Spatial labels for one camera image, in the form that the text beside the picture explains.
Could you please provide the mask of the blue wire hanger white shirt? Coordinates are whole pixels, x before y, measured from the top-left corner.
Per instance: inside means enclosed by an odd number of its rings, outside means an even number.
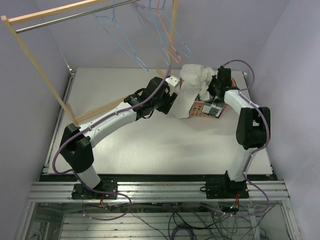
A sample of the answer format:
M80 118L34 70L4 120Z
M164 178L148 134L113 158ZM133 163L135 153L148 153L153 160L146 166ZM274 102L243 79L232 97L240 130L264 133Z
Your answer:
M140 58L135 46L130 41L125 28L117 20L116 15L116 4L120 3L121 0L111 0L111 9L102 10L96 13L93 13L95 20L103 28L105 33L117 44L117 46L133 60L141 69L146 72L149 71L149 68L145 62Z

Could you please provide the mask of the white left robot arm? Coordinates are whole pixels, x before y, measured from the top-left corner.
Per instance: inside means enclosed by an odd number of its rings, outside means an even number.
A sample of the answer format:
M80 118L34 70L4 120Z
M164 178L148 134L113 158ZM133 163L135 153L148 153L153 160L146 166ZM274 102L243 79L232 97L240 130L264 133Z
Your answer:
M175 90L179 84L174 76L154 77L147 87L128 95L118 106L92 122L80 126L71 123L65 127L57 153L80 181L73 187L72 199L116 199L118 186L104 182L94 169L94 147L123 126L149 119L154 111L168 114L178 96Z

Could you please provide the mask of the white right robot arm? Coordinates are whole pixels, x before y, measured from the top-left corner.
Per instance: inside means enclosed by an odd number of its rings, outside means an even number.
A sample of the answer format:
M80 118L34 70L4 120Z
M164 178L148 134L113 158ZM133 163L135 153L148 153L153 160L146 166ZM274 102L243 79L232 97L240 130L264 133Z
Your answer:
M271 111L245 97L233 85L232 70L224 66L212 77L208 91L215 111L228 105L237 113L235 138L239 151L225 174L206 182L203 191L207 199L247 198L247 172L257 152L266 148L271 138Z

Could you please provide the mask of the black white plaid shirt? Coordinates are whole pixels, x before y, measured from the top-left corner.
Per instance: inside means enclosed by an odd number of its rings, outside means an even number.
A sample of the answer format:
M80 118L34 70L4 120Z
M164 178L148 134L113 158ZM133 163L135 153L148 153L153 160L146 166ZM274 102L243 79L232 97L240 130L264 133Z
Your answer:
M207 101L197 101L197 105L201 117L212 116L217 119L220 118L225 108L225 103L217 96L211 96Z

